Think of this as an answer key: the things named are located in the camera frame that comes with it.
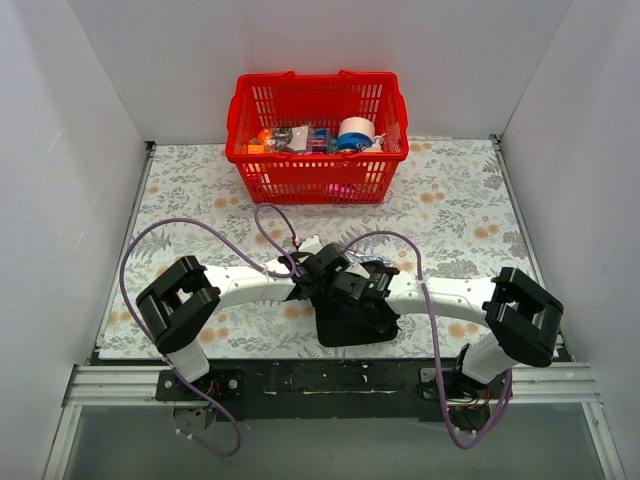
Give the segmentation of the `silver hair scissors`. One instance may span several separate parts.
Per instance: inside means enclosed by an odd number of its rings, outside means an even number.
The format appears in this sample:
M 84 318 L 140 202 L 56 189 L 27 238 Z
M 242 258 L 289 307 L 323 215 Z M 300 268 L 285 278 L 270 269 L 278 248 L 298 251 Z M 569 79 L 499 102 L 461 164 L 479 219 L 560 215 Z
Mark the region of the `silver hair scissors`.
M 376 253 L 360 253 L 352 250 L 346 250 L 345 255 L 352 263 L 364 264 L 368 262 L 379 262 L 384 264 L 386 267 L 391 267 L 393 264 L 392 260 L 388 257 Z

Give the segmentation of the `black zippered tool case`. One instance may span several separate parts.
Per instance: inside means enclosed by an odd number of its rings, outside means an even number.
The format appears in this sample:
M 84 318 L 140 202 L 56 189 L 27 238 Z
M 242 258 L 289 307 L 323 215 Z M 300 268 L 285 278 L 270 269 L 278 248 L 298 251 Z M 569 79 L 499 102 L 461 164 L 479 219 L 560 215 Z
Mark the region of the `black zippered tool case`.
M 324 347 L 360 346 L 388 342 L 399 331 L 396 314 L 385 302 L 348 306 L 314 298 L 317 337 Z

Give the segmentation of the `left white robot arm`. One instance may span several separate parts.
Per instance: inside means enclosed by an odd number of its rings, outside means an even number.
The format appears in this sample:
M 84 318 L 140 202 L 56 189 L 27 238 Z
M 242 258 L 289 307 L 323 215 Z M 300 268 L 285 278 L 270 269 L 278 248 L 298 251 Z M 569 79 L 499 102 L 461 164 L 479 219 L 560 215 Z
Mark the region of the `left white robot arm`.
M 178 387 L 193 400 L 213 386 L 209 362 L 198 335 L 216 312 L 261 301 L 284 302 L 301 296 L 285 264 L 266 264 L 278 278 L 250 266 L 214 267 L 189 255 L 180 258 L 137 297 L 136 305 L 157 351 L 179 372 Z

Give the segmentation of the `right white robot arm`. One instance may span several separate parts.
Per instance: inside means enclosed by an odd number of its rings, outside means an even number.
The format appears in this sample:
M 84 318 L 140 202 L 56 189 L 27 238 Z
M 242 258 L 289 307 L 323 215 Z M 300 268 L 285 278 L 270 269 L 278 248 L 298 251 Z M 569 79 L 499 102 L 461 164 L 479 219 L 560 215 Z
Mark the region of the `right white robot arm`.
M 329 284 L 327 297 L 364 324 L 381 329 L 398 317 L 432 314 L 463 320 L 490 330 L 463 348 L 452 373 L 454 389 L 475 397 L 517 364 L 551 365 L 564 313 L 562 303 L 523 271 L 504 267 L 492 278 L 420 280 L 407 272 L 372 262 L 345 270 Z

